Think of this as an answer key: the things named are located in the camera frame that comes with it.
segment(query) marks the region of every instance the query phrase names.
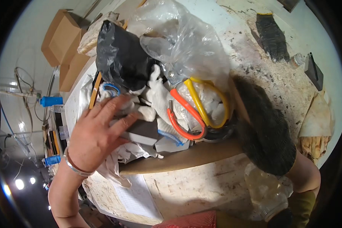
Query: red striped shirt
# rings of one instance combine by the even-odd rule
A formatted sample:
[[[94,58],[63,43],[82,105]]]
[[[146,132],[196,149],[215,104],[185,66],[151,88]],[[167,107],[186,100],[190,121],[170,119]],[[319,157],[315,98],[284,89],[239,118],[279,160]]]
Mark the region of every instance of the red striped shirt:
[[[174,218],[152,228],[216,228],[215,211],[207,211]]]

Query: scissors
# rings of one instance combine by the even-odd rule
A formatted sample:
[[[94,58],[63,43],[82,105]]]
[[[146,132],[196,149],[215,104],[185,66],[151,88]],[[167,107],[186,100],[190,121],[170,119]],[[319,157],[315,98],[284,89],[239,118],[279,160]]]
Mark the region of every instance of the scissors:
[[[173,71],[169,71],[166,78],[170,81],[170,83],[172,85],[177,85],[177,84],[181,83],[186,77],[184,77],[182,75],[175,74]],[[201,83],[201,84],[205,85],[209,89],[216,92],[217,95],[221,98],[225,111],[224,111],[223,121],[220,124],[215,125],[212,121],[210,121],[210,119],[209,119],[209,117],[205,111],[205,108],[203,107],[201,100],[200,100],[198,94],[196,93],[194,86],[192,85],[192,82]],[[197,108],[199,113],[196,112],[195,109],[185,99],[183,99],[178,94],[176,89],[171,89],[170,94],[188,112],[190,112],[191,115],[200,123],[200,125],[202,127],[202,131],[199,135],[192,135],[192,134],[189,134],[189,133],[185,132],[184,130],[182,130],[182,128],[178,125],[177,121],[175,120],[175,115],[174,115],[173,109],[172,109],[172,101],[170,101],[169,108],[167,109],[167,114],[168,114],[169,120],[171,121],[171,124],[174,127],[174,129],[180,135],[182,135],[183,137],[185,137],[189,140],[198,140],[198,139],[202,139],[205,137],[206,132],[207,132],[206,131],[207,127],[211,127],[213,129],[218,129],[218,128],[223,127],[225,122],[228,120],[228,118],[230,116],[228,99],[225,97],[225,95],[219,89],[217,89],[211,81],[203,81],[203,80],[199,80],[199,79],[196,79],[194,77],[191,77],[190,79],[184,80],[184,84],[188,88],[190,95],[192,97],[192,100],[194,101],[196,108]]]

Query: black glove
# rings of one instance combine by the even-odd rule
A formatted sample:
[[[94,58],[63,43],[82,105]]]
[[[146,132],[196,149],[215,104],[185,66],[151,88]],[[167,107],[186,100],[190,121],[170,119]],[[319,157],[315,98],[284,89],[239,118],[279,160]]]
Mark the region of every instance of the black glove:
[[[296,147],[283,113],[272,107],[260,86],[242,78],[234,83],[251,121],[239,120],[236,125],[243,152],[264,172],[285,175],[295,162]]]
[[[285,35],[276,24],[272,14],[257,14],[256,27],[263,49],[271,56],[271,60],[273,62],[289,61]]]

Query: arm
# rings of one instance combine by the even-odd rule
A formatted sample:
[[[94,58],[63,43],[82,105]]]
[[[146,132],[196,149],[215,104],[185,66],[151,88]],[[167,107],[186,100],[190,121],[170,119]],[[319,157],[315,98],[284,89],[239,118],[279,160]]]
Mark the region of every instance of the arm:
[[[321,174],[315,164],[299,151],[296,160],[286,176],[292,181],[294,192],[312,191],[317,197],[321,186]]]
[[[137,120],[132,113],[112,127],[109,122],[129,100],[120,95],[105,99],[93,109],[86,110],[77,121],[70,138],[67,156],[71,164],[84,172],[95,171],[114,149],[127,143],[120,135]],[[77,189],[85,177],[78,175],[62,160],[48,192],[53,217],[60,228],[89,227],[78,213]]]

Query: yellow scissors handle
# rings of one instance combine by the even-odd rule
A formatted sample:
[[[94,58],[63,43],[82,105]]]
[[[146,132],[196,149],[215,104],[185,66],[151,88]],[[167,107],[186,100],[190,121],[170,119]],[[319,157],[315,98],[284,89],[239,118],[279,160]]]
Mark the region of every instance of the yellow scissors handle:
[[[209,116],[207,115],[207,113],[204,109],[204,106],[201,103],[201,100],[200,100],[198,94],[196,93],[194,86],[192,85],[193,81],[196,83],[201,83],[201,84],[207,86],[209,89],[211,89],[215,93],[217,93],[217,95],[222,100],[223,106],[224,106],[224,117],[223,117],[223,121],[220,124],[215,125],[212,121],[210,121]],[[190,79],[187,79],[186,81],[184,81],[184,84],[186,85],[187,89],[189,90],[190,95],[192,97],[192,100],[194,101],[201,118],[205,122],[205,125],[210,126],[211,128],[214,128],[214,129],[218,129],[218,128],[223,127],[223,125],[228,120],[229,115],[230,115],[229,114],[228,99],[226,98],[226,96],[219,89],[217,89],[211,81],[202,81],[202,80],[191,77]]]

